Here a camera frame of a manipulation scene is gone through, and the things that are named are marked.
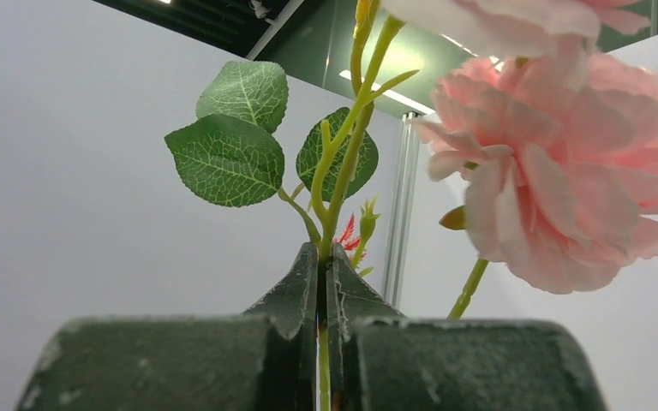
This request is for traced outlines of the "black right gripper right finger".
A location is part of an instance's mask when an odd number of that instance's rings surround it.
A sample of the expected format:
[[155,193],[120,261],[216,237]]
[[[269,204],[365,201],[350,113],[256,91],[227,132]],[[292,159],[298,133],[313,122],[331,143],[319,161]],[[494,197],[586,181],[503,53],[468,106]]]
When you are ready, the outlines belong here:
[[412,319],[335,245],[326,264],[333,410],[603,410],[577,340],[540,320]]

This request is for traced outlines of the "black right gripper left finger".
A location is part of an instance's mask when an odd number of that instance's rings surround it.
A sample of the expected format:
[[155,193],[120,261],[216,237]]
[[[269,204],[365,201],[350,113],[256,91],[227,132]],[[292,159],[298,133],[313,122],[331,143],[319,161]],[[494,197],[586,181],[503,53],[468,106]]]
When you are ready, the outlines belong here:
[[83,317],[43,347],[19,410],[313,410],[318,255],[236,315]]

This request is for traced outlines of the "pink peony flower stem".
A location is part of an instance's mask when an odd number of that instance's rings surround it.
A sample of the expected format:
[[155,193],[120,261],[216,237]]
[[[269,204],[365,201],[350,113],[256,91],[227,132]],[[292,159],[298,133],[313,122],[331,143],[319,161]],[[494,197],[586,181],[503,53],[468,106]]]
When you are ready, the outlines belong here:
[[467,233],[476,264],[454,304],[459,319],[491,263],[565,295],[607,286],[658,256],[658,74],[599,52],[603,26],[632,35],[649,19],[627,1],[360,1],[350,57],[355,103],[317,126],[308,177],[308,235],[326,259],[338,214],[364,184],[362,146],[374,87],[406,24],[455,34],[472,58],[440,77],[436,119],[416,126],[432,147],[428,177],[458,174],[464,203],[442,224]]

